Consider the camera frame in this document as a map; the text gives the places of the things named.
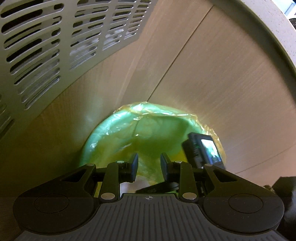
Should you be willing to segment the green lined trash bin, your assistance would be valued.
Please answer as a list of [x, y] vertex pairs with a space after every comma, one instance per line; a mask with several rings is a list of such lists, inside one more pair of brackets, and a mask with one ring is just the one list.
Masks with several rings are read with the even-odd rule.
[[138, 154], [137, 181], [154, 185], [162, 182], [161, 153], [172, 161], [185, 161], [182, 149], [191, 132], [210, 135], [222, 161], [226, 154], [212, 128], [199, 122], [195, 114], [149, 102], [124, 105], [101, 122], [84, 144], [79, 164], [94, 163], [106, 167], [115, 161], [127, 161]]

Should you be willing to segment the wooden cabinet door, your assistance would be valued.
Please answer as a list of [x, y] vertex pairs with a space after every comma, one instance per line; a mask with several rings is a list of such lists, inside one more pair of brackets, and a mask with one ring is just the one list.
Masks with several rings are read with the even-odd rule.
[[295, 175], [295, 75], [248, 16], [212, 7], [149, 100], [211, 127], [228, 171], [259, 185]]

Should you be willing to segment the grey perforated vent panel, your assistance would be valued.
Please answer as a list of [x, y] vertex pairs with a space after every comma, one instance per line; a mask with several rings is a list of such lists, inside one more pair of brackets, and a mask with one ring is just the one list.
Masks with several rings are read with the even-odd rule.
[[1, 1], [1, 141], [137, 40], [156, 1]]

